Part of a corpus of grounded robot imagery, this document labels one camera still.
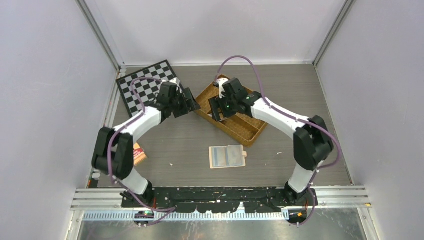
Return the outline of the beige leather card holder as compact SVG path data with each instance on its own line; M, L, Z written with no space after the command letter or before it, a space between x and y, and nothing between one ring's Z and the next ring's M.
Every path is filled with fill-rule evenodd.
M211 169L238 168L246 166L247 152L243 145L210 146L209 167Z

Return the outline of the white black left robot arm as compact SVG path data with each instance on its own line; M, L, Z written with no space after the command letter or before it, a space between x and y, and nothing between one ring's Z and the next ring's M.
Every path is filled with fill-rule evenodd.
M142 106L141 112L114 127L102 127L97 135L91 165L109 175L134 193L134 200L141 207L153 202L149 180L134 167L134 144L150 129L160 125L170 116L175 118L200 109L190 88L182 88L174 82L160 85L153 100Z

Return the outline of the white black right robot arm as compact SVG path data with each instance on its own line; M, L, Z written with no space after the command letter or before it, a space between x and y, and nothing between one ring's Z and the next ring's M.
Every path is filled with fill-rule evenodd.
M334 149L325 121L317 115L308 118L288 111L257 91L249 93L237 78L222 77L212 85L218 89L218 94L208 100L214 121L242 114L273 126L292 139L296 166L286 183L285 198L291 205L299 205L318 167Z

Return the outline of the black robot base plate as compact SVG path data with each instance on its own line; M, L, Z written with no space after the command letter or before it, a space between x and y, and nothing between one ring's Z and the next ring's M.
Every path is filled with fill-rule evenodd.
M140 200L158 210L175 213L277 213L285 207L316 206L315 190L288 193L282 187L156 187Z

